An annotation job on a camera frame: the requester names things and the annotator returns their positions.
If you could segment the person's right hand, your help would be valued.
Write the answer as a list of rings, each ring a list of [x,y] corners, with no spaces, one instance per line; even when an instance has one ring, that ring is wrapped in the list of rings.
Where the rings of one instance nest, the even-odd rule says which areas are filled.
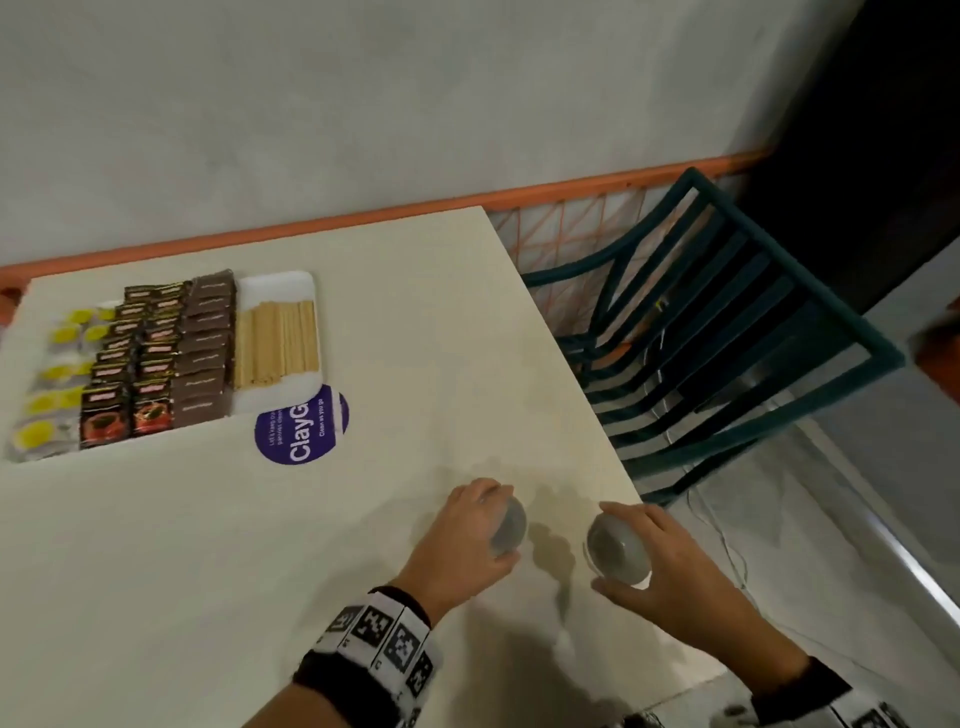
[[[630,524],[651,563],[651,579],[645,589],[654,599],[654,607],[623,609],[701,650],[700,638],[721,609],[739,601],[750,602],[690,532],[662,507],[614,501],[602,501],[599,506],[602,513]]]

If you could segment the person's left hand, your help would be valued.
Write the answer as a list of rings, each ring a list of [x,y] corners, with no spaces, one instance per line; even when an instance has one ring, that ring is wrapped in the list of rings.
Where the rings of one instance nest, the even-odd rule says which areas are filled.
[[[492,574],[489,541],[515,488],[491,478],[455,487],[389,585],[414,599],[437,626],[450,611],[508,574]]]

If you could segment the person's left forearm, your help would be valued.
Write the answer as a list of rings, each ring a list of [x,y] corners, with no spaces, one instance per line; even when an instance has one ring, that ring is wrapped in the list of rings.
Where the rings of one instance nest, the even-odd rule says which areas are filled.
[[[241,728],[406,728],[388,690],[366,673],[321,675],[293,681]]]

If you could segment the person's right forearm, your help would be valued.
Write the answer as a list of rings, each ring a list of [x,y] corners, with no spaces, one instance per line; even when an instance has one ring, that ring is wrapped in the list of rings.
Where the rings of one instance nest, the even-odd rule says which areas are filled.
[[[721,609],[709,621],[699,650],[726,666],[755,696],[768,696],[798,679],[810,655],[748,601]]]

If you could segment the black marker wristband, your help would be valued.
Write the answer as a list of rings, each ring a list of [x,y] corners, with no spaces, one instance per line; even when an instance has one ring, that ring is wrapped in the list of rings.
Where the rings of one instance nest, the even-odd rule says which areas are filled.
[[[325,698],[350,728],[416,728],[442,653],[424,608],[393,586],[347,604],[292,683]]]
[[[932,728],[815,658],[783,685],[714,713],[709,728]]]

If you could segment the round purple sticker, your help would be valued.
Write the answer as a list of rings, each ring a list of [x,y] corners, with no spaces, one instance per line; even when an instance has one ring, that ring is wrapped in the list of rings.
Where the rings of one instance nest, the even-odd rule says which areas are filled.
[[[306,465],[340,444],[350,419],[346,397],[324,384],[303,403],[258,415],[254,443],[259,454],[273,464]]]

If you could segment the green metal chair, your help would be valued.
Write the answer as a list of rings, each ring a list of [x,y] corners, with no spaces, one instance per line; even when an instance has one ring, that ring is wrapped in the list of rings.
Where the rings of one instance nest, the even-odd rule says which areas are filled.
[[[662,507],[906,365],[693,166],[606,247],[521,278],[586,294],[585,321],[556,342],[630,480],[678,472],[641,495]]]

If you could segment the pile of wooden stirrers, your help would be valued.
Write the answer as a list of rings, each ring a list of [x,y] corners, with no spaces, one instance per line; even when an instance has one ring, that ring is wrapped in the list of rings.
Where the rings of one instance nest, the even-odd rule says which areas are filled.
[[[234,390],[273,386],[288,376],[320,373],[312,300],[268,300],[237,313],[234,319]]]

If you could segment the white rectangular tray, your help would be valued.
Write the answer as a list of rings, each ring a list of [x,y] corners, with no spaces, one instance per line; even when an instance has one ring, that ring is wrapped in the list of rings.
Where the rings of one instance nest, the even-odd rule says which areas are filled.
[[[259,275],[250,275],[237,277],[236,279],[236,307],[235,315],[244,310],[250,310],[253,307],[268,301],[274,302],[297,302],[308,300],[312,301],[316,306],[316,316],[317,316],[317,327],[318,327],[318,346],[319,346],[319,357],[321,357],[321,344],[320,344],[320,327],[318,322],[318,311],[317,311],[317,294],[316,294],[316,285],[314,279],[310,273],[304,271],[289,271],[282,273],[268,273],[268,274],[259,274]],[[116,299],[121,304],[121,301],[124,296],[120,299]],[[114,300],[108,300],[96,306],[102,304],[114,302]],[[24,394],[21,394],[17,400],[14,401],[14,405],[11,407],[2,406],[1,411],[7,412],[10,411],[13,413],[12,424],[8,429],[5,440],[0,443],[0,463],[8,463],[13,465],[21,465],[11,462],[6,456],[7,443],[10,435],[13,432],[15,419],[18,416],[18,407],[27,393],[27,389],[31,384],[34,372],[37,370],[41,363],[39,360],[38,364],[34,368],[33,373],[31,374],[30,380],[26,387]],[[150,434],[145,437],[129,439],[124,442],[113,443],[113,445],[136,441],[140,439],[145,439],[148,437],[153,437],[159,434],[168,433],[171,431],[183,431],[188,428],[196,427],[205,427],[211,424],[220,424],[222,421],[225,421],[230,418],[237,417],[252,417],[257,421],[258,415],[275,410],[282,409],[285,407],[293,407],[295,405],[302,404],[309,399],[311,399],[323,385],[325,385],[323,371],[322,371],[322,358],[320,358],[320,372],[319,373],[301,373],[285,376],[280,383],[274,384],[272,386],[254,388],[245,391],[236,391],[234,390],[233,377],[231,377],[232,385],[232,407],[230,414],[225,418],[220,418],[212,420],[205,423],[199,423],[196,425],[188,426],[183,429],[169,429],[160,433]]]

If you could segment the row of brown sachets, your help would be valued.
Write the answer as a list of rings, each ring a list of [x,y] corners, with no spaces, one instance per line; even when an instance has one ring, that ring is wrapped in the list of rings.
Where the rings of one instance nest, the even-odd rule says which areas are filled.
[[[173,430],[231,414],[236,292],[230,269],[193,279],[170,386]]]

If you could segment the red orange object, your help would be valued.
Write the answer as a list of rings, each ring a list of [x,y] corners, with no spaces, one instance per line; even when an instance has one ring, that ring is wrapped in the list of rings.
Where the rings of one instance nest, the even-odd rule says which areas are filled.
[[[908,339],[914,364],[960,407],[960,296]]]

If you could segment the rows of red black sachets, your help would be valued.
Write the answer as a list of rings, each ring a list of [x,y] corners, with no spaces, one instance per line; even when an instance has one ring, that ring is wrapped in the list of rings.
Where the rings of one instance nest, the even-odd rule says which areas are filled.
[[[172,429],[174,360],[192,287],[181,280],[124,289],[80,396],[82,451]]]

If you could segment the orange mesh railing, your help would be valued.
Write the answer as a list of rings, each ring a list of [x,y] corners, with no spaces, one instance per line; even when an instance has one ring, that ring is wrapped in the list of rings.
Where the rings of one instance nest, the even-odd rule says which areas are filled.
[[[406,217],[481,208],[486,213],[510,213],[552,203],[566,203],[590,197],[639,189],[661,188],[676,182],[690,167],[710,178],[742,174],[761,164],[773,148],[741,151],[697,160],[638,168],[597,176],[495,190],[441,200],[426,200],[390,207],[320,217],[285,224],[272,224],[177,240],[99,250],[40,261],[0,266],[0,332],[14,320],[18,305],[34,279],[89,270],[103,266],[149,261],[205,250],[264,242],[283,237],[312,235]]]

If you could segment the row of yellow packets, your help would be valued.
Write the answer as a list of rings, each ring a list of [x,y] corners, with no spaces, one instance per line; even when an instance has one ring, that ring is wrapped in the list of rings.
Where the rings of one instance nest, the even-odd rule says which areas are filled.
[[[82,392],[119,301],[73,309],[50,327],[42,358],[17,409],[6,458],[15,464],[70,455],[80,446]]]

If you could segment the metal floor rail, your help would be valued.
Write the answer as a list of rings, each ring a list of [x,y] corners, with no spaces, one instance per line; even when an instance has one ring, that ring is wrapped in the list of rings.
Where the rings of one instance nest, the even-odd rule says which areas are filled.
[[[960,663],[960,547],[938,559],[814,419],[794,429],[819,470],[805,488],[864,561],[871,586]]]

